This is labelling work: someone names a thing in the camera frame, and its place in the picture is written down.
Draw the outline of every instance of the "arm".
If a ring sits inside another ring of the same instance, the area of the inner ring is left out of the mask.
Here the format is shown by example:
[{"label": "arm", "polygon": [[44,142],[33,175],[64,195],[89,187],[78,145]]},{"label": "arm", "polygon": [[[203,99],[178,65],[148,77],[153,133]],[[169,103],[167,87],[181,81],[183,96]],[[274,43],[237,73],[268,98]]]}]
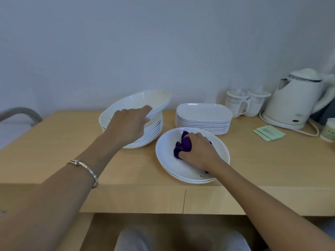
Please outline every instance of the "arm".
[{"label": "arm", "polygon": [[235,198],[272,251],[333,251],[335,241],[315,225],[264,192],[224,162],[200,133],[189,134],[186,162],[210,172]]},{"label": "arm", "polygon": [[[150,110],[145,106],[117,111],[107,130],[75,159],[99,176],[119,149],[143,135]],[[94,182],[82,166],[61,168],[28,194],[22,207],[0,217],[0,250],[54,250]]]}]

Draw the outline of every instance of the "bracelet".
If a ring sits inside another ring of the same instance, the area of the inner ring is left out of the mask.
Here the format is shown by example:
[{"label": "bracelet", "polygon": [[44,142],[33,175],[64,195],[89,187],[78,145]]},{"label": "bracelet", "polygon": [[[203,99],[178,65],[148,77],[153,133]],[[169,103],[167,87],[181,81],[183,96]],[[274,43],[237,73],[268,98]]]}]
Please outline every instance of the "bracelet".
[{"label": "bracelet", "polygon": [[95,183],[93,185],[92,188],[97,188],[99,186],[99,181],[97,176],[94,174],[94,172],[87,166],[85,165],[83,162],[81,162],[80,160],[70,160],[69,162],[67,162],[68,164],[74,164],[75,166],[83,166],[84,168],[86,168],[90,174],[93,176],[93,178],[95,179]]}]

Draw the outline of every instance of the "hand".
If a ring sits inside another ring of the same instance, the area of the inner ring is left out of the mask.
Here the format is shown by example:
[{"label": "hand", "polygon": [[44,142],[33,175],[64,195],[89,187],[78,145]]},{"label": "hand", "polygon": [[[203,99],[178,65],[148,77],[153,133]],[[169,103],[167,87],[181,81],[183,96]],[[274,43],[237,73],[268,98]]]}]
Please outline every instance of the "hand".
[{"label": "hand", "polygon": [[144,134],[144,125],[150,121],[146,118],[152,110],[150,106],[140,109],[123,109],[116,111],[108,124],[104,135],[117,141],[120,147],[135,142]]},{"label": "hand", "polygon": [[212,172],[213,167],[224,162],[213,145],[201,133],[190,133],[186,135],[190,138],[192,149],[190,152],[179,152],[179,157],[187,163],[207,172]]}]

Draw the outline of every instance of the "wooden desk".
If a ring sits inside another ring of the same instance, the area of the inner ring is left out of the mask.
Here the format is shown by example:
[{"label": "wooden desk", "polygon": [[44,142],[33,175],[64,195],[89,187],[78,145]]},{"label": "wooden desk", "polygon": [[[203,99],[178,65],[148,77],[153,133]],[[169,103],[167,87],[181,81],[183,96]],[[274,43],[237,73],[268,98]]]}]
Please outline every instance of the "wooden desk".
[{"label": "wooden desk", "polygon": [[[2,210],[19,205],[25,192],[88,147],[102,132],[101,112],[57,111],[0,150]],[[163,112],[162,134],[175,128],[174,118],[175,111]],[[282,129],[284,138],[265,142],[252,132],[264,125],[258,117],[241,116],[218,136],[229,149],[232,167],[300,215],[335,215],[331,146]],[[171,177],[160,166],[155,145],[120,150],[81,212],[244,214],[218,181],[192,185]]]}]

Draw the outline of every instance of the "wall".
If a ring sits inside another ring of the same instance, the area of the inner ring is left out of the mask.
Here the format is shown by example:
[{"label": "wall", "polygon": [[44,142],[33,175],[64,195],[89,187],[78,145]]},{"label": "wall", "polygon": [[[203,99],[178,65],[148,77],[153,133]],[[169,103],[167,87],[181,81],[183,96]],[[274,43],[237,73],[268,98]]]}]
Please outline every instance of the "wall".
[{"label": "wall", "polygon": [[[154,88],[222,103],[330,71],[335,0],[0,0],[0,110],[104,109]],[[15,121],[25,120],[17,117]]]}]

